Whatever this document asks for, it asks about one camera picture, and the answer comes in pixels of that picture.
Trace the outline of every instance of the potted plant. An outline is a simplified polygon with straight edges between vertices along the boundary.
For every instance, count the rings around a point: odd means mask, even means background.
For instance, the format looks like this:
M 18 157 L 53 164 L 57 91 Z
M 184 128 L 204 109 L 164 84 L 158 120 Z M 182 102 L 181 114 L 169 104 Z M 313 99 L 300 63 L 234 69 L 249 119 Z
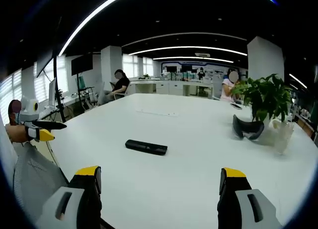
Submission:
M 282 122 L 288 115 L 288 104 L 291 103 L 290 88 L 283 80 L 272 74 L 247 82 L 241 82 L 232 89 L 232 94 L 244 96 L 244 105 L 251 105 L 253 120 L 264 122 L 265 118 L 275 118 L 281 115 Z

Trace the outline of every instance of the black ceiling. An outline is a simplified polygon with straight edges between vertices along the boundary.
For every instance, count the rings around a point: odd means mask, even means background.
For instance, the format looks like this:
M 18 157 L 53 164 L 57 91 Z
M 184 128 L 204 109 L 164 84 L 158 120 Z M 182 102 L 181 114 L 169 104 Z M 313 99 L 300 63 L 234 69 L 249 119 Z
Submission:
M 32 65 L 38 53 L 53 42 L 60 51 L 81 21 L 105 1 L 4 0 L 2 63 L 6 63 L 10 73 Z M 123 52 L 186 45 L 247 53 L 247 43 L 261 36 L 283 48 L 286 72 L 311 87 L 311 69 L 318 63 L 316 1 L 276 0 L 277 4 L 273 4 L 269 0 L 119 0 L 93 18 L 65 53 L 84 54 L 108 45 L 124 46 L 140 39 L 183 32 L 220 33 L 246 41 L 220 35 L 173 35 L 128 45 Z M 141 55 L 194 56 L 195 52 L 248 68 L 247 57 L 215 50 L 160 50 Z

